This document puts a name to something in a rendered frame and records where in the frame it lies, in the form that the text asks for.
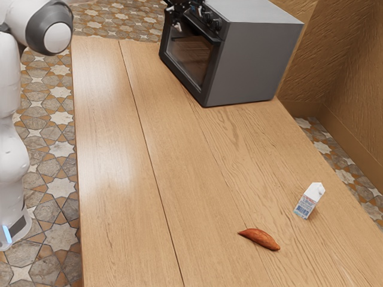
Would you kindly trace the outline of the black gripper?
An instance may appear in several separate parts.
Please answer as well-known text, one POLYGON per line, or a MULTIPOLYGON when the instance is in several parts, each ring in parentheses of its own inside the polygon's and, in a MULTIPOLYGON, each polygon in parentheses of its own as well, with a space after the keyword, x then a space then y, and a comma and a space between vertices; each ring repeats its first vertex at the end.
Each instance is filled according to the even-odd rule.
POLYGON ((172 26, 181 32, 182 27, 180 21, 184 13, 182 5, 200 6, 205 3, 205 0, 165 0, 165 3, 168 5, 165 10, 172 13, 172 26))

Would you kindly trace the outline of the grey oven with glass door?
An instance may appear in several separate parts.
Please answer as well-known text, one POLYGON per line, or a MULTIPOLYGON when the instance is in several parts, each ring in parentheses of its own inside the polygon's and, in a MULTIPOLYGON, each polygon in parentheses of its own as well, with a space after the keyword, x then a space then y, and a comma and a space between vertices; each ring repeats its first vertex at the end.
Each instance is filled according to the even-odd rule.
POLYGON ((271 100, 303 23, 269 0, 182 6, 181 32, 165 10, 159 56, 199 104, 271 100))

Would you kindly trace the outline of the small white milk carton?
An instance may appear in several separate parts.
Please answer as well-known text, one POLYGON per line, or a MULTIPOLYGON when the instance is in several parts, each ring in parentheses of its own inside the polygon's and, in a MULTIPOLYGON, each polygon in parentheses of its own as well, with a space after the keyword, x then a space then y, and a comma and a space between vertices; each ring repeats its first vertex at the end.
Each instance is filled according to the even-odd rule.
POLYGON ((325 192, 321 182, 313 182, 303 193, 293 212, 303 219, 308 219, 325 192))

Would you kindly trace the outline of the orange-brown sweet potato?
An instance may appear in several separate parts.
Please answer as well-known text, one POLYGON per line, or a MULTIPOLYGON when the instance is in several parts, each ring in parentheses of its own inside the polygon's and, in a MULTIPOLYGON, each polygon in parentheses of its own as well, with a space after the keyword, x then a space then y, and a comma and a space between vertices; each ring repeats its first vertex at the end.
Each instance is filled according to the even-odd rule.
POLYGON ((258 228, 248 228, 239 231, 238 234, 271 251, 278 251, 281 249, 271 235, 258 228))

